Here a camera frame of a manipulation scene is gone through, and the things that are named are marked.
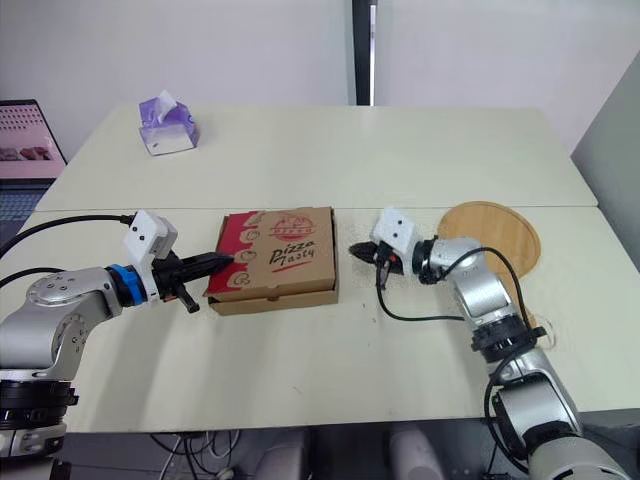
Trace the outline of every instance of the white wall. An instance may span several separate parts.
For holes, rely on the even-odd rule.
[[[572,151],[640,48],[637,0],[380,0],[376,104],[534,106]]]
[[[578,144],[573,160],[640,270],[640,54]]]
[[[0,0],[0,98],[37,99],[70,158],[116,103],[165,88],[348,104],[351,32],[344,0]]]

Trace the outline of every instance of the black pole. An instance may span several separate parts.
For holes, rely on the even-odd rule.
[[[356,104],[369,105],[369,38],[372,0],[352,0]]]

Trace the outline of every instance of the black cable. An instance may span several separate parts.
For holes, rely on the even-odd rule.
[[[187,445],[187,439],[182,439],[182,448],[184,448],[184,454],[187,458],[187,463],[189,464],[189,470],[191,470],[191,475],[193,476],[193,480],[198,480],[198,474],[196,474],[196,469],[193,468],[193,461],[191,460],[191,454],[189,453],[189,447]]]
[[[497,256],[502,263],[504,263],[505,267],[507,267],[507,270],[509,270],[509,273],[511,274],[511,280],[513,280],[513,284],[516,287],[516,295],[518,296],[518,305],[520,307],[520,312],[522,314],[522,319],[524,320],[525,326],[527,327],[528,331],[531,331],[531,322],[529,322],[529,317],[527,316],[527,309],[524,308],[524,298],[522,296],[522,288],[520,287],[520,281],[518,280],[518,275],[516,275],[516,271],[513,269],[513,267],[511,266],[511,264],[509,263],[509,260],[507,260],[507,257],[505,257],[500,251],[496,250],[495,248],[492,247],[478,247],[478,248],[474,248],[473,250],[469,250],[467,253],[465,253],[464,255],[460,256],[455,262],[453,262],[451,264],[451,266],[449,266],[449,268],[447,268],[442,275],[440,275],[440,278],[438,279],[438,281],[440,280],[444,280],[447,275],[449,275],[451,273],[451,271],[456,268],[461,262],[463,262],[466,258],[470,257],[471,255],[475,255],[476,253],[480,253],[480,252],[490,252],[493,253],[495,256]]]
[[[489,460],[489,466],[487,467],[487,475],[491,475],[491,470],[493,469],[493,462],[496,459],[496,452],[498,451],[498,444],[493,444],[493,453],[491,454],[491,460]]]
[[[151,437],[151,440],[153,440],[156,443],[156,445],[158,445],[161,449],[163,449],[164,451],[166,451],[168,453],[173,453],[174,455],[184,455],[185,454],[184,451],[182,451],[182,452],[175,451],[174,452],[173,448],[168,447],[162,441],[158,440],[153,433],[150,433],[149,437]]]
[[[396,315],[395,313],[392,313],[387,308],[387,305],[384,303],[384,298],[382,298],[381,275],[382,275],[382,269],[378,265],[378,266],[376,266],[376,293],[378,294],[378,303],[380,303],[380,308],[382,308],[382,311],[384,313],[386,313],[388,316],[390,316],[391,318],[394,318],[396,320],[402,320],[404,322],[423,322],[423,321],[428,321],[428,320],[460,320],[460,321],[464,321],[464,318],[459,317],[459,316],[455,316],[455,315],[433,315],[433,316],[430,316],[430,317],[403,317],[403,316],[400,316],[400,315]]]
[[[193,461],[196,462],[196,465],[198,466],[198,468],[200,470],[202,470],[205,473],[208,473],[209,475],[217,475],[217,472],[213,472],[213,471],[209,470],[207,467],[205,467],[204,458],[200,458],[200,460],[198,460],[198,457],[196,457],[194,455],[193,449],[191,448],[191,446],[189,446],[189,451],[190,451],[191,455],[193,456]]]
[[[227,455],[227,468],[229,468],[231,466],[231,453],[233,452],[235,445],[233,445],[233,440],[231,439],[231,430],[227,430],[227,436],[229,437],[229,455]]]
[[[498,446],[500,451],[504,454],[504,456],[507,458],[507,460],[509,460],[509,462],[511,462],[511,464],[514,467],[516,467],[518,470],[520,470],[523,473],[529,473],[529,469],[527,467],[525,467],[524,465],[522,465],[511,454],[511,452],[507,449],[507,447],[504,445],[504,443],[502,442],[502,440],[498,436],[498,432],[496,432],[495,427],[493,425],[493,422],[491,420],[491,412],[489,410],[489,404],[490,404],[490,400],[491,400],[491,392],[493,391],[493,387],[495,387],[498,379],[500,378],[500,372],[502,372],[502,370],[504,370],[504,367],[506,367],[509,363],[511,363],[517,357],[519,357],[523,353],[528,352],[533,347],[535,347],[535,343],[536,343],[535,340],[533,340],[533,341],[531,341],[529,343],[526,343],[526,344],[520,346],[520,348],[517,348],[516,350],[511,352],[510,355],[505,357],[500,362],[498,367],[494,370],[494,372],[491,375],[489,375],[489,382],[487,383],[487,387],[485,388],[485,391],[484,391],[484,402],[483,402],[484,418],[487,421],[487,427],[489,428],[489,433],[491,434],[491,437],[493,438],[493,441],[496,442],[496,445]]]
[[[36,225],[35,227],[26,229],[24,232],[19,233],[7,243],[2,245],[2,247],[0,247],[0,258],[4,257],[9,250],[15,247],[22,240],[38,232],[41,232],[48,228],[57,227],[59,225],[66,225],[67,223],[90,222],[95,220],[114,220],[116,222],[124,223],[125,225],[131,225],[131,222],[133,221],[133,215],[75,215],[72,217],[58,218],[56,220],[44,222],[40,225]]]
[[[197,455],[198,453],[202,453],[202,452],[204,452],[204,451],[209,447],[209,445],[211,445],[211,443],[213,442],[213,440],[209,440],[207,443],[204,443],[204,441],[203,441],[203,442],[202,442],[202,445],[200,446],[200,450],[198,450],[198,451],[194,451],[194,450],[193,450],[193,447],[192,447],[192,445],[191,445],[191,442],[193,442],[193,438],[190,438],[190,439],[189,439],[189,442],[190,442],[190,443],[189,443],[189,448],[191,449],[191,454],[192,454],[192,455]]]
[[[28,268],[26,270],[21,270],[19,272],[11,274],[8,277],[5,277],[2,280],[0,280],[0,288],[13,282],[14,280],[17,280],[22,277],[26,277],[27,275],[33,275],[34,273],[60,273],[63,271],[64,270],[61,270],[59,268],[52,268],[52,267]]]

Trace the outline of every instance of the tissue box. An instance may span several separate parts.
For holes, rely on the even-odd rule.
[[[222,315],[338,301],[330,207],[229,215],[216,251],[234,256],[204,293]]]
[[[186,105],[168,94],[140,104],[140,136],[151,155],[194,148],[199,132]]]

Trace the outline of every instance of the white table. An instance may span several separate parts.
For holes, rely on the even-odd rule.
[[[548,355],[582,410],[640,405],[637,295],[640,276],[597,208],[518,208],[536,228],[542,256],[523,280],[527,306],[551,323]],[[431,236],[445,209],[408,212]],[[159,210],[179,231],[182,256],[215,245],[225,210]],[[28,225],[69,212],[35,213]],[[338,209],[340,302],[220,317],[204,300],[127,309],[89,337],[75,385],[74,432],[206,430],[482,415],[485,363],[461,322],[408,324],[385,317],[373,269],[347,253],[367,238],[375,209]],[[3,259],[5,276],[33,266],[125,263],[124,227],[73,224],[32,237]],[[79,246],[68,241],[80,239]],[[5,287],[0,318],[29,280]],[[198,295],[206,280],[189,286]],[[391,308],[452,313],[446,285],[392,277]]]
[[[37,209],[596,204],[537,110],[191,110],[198,147],[151,157],[137,105],[116,108]]]

